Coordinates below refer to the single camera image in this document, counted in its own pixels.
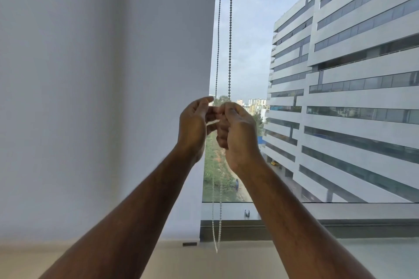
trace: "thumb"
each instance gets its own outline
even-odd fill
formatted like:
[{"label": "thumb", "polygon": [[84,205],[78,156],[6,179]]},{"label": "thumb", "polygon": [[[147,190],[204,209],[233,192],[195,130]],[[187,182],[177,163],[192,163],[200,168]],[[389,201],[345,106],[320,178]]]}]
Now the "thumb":
[{"label": "thumb", "polygon": [[233,124],[241,119],[240,115],[236,112],[233,107],[225,107],[225,116],[230,124]]},{"label": "thumb", "polygon": [[205,115],[208,112],[208,101],[206,99],[202,99],[199,102],[198,108],[196,109],[195,113],[202,116],[205,119]]}]

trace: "sky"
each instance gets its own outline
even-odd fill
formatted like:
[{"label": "sky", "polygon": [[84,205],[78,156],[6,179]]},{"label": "sky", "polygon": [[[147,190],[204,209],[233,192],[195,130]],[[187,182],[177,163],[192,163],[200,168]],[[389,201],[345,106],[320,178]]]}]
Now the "sky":
[{"label": "sky", "polygon": [[[215,0],[209,93],[215,94],[218,1]],[[266,98],[273,26],[298,0],[233,0],[231,100]],[[228,94],[230,0],[221,0],[217,96]]]}]

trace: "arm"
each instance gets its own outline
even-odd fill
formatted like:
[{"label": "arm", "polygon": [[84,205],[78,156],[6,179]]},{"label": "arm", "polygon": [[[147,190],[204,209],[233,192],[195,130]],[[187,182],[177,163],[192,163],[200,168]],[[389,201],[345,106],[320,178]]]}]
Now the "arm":
[{"label": "arm", "polygon": [[228,149],[227,162],[252,197],[290,279],[373,279],[265,163],[253,118],[233,103],[226,103],[223,112],[217,141]]},{"label": "arm", "polygon": [[78,240],[41,279],[141,276],[192,166],[202,157],[206,133],[215,125],[204,98],[181,114],[176,147],[136,189]]}]

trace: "tree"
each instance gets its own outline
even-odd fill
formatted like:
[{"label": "tree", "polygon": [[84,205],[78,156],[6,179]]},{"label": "tree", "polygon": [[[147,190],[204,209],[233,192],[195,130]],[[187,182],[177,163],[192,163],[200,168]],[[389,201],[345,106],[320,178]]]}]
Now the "tree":
[{"label": "tree", "polygon": [[262,131],[263,131],[263,119],[261,117],[261,115],[259,113],[256,113],[253,115],[253,119],[256,122],[256,128],[258,131],[258,136],[262,136]]},{"label": "tree", "polygon": [[228,96],[220,96],[220,98],[216,98],[214,100],[214,106],[221,106],[223,105],[225,102],[231,102],[230,99],[228,98]]}]

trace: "apartment building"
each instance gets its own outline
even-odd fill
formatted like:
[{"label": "apartment building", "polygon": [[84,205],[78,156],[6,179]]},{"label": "apartment building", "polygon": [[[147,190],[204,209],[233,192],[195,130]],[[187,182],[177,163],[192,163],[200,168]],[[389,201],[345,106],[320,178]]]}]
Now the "apartment building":
[{"label": "apartment building", "polygon": [[264,153],[321,202],[419,202],[419,0],[299,0],[274,25]]}]

